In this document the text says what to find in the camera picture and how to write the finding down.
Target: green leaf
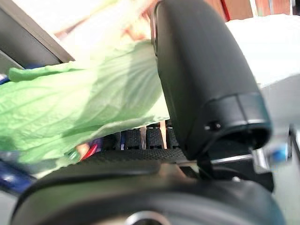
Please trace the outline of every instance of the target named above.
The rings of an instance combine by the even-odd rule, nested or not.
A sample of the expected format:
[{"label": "green leaf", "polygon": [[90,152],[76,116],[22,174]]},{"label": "green leaf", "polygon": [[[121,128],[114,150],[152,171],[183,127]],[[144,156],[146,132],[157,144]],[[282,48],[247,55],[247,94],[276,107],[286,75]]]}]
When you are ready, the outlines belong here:
[{"label": "green leaf", "polygon": [[169,118],[150,41],[98,62],[11,69],[9,78],[0,88],[0,150],[21,151],[22,162]]}]

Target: white surface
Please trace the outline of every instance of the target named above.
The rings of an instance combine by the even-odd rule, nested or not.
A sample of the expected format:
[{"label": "white surface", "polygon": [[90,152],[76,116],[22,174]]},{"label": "white surface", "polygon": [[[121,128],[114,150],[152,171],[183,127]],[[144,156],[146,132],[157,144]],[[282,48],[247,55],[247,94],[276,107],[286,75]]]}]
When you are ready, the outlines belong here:
[{"label": "white surface", "polygon": [[16,203],[16,197],[0,190],[0,224],[8,225],[10,215]]}]

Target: black plastic part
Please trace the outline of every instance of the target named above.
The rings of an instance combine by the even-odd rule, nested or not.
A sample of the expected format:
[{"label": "black plastic part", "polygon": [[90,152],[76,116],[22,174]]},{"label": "black plastic part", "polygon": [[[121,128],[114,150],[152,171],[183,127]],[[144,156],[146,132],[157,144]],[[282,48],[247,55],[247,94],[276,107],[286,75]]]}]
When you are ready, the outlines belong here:
[{"label": "black plastic part", "polygon": [[[19,206],[11,225],[83,225],[102,219],[152,210],[173,225],[284,225],[268,191],[251,181],[215,181],[147,189],[154,177],[116,179],[47,187]],[[132,192],[138,186],[139,192]]]},{"label": "black plastic part", "polygon": [[142,136],[140,129],[131,129],[122,132],[125,135],[124,150],[142,149]]},{"label": "black plastic part", "polygon": [[146,147],[147,149],[164,149],[164,141],[159,127],[147,127]]},{"label": "black plastic part", "polygon": [[160,162],[157,160],[103,163],[95,154],[82,162],[63,167],[38,180],[20,196],[15,211],[29,195],[43,188],[100,179],[154,174],[159,169]]},{"label": "black plastic part", "polygon": [[251,70],[207,3],[160,1],[152,42],[173,128],[188,159],[231,134],[253,149],[269,140],[271,122]]},{"label": "black plastic part", "polygon": [[103,137],[101,150],[121,150],[121,132]]},{"label": "black plastic part", "polygon": [[173,126],[171,123],[171,120],[167,120],[165,123],[165,138],[166,138],[166,144],[168,149],[177,149],[180,148],[178,141],[176,139]]},{"label": "black plastic part", "polygon": [[160,123],[150,124],[150,125],[146,126],[146,128],[160,128]]},{"label": "black plastic part", "polygon": [[121,163],[127,161],[159,160],[164,163],[189,162],[181,149],[132,149],[121,151],[103,151],[93,155],[98,163]]},{"label": "black plastic part", "polygon": [[231,180],[233,177],[238,177],[243,180],[252,180],[268,191],[274,191],[273,174],[265,172],[257,174],[253,168],[252,159],[244,159],[233,162],[223,162],[213,165],[214,178],[217,180]]}]

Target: red object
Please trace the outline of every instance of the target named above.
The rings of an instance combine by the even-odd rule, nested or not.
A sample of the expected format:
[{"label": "red object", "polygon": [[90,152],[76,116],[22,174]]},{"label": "red object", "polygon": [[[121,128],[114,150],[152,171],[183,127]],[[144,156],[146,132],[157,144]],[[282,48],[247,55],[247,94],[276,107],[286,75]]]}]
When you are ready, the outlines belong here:
[{"label": "red object", "polygon": [[226,20],[230,21],[231,18],[230,18],[229,11],[228,11],[227,5],[225,3],[225,0],[221,0],[221,4],[222,4],[223,10],[224,10]]},{"label": "red object", "polygon": [[97,144],[94,144],[90,147],[90,149],[88,150],[88,152],[84,155],[84,157],[80,160],[80,161],[83,161],[85,160],[86,158],[90,157],[91,155],[93,155],[96,150],[98,148],[98,145]]}]

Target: black plastic housing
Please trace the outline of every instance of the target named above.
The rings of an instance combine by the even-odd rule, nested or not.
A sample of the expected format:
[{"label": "black plastic housing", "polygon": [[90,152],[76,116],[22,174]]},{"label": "black plastic housing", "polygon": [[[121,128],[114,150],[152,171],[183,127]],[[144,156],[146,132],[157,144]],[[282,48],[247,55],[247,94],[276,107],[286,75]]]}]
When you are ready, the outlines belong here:
[{"label": "black plastic housing", "polygon": [[163,0],[152,42],[175,135],[189,160],[220,138],[264,146],[271,122],[231,32],[202,0]]}]

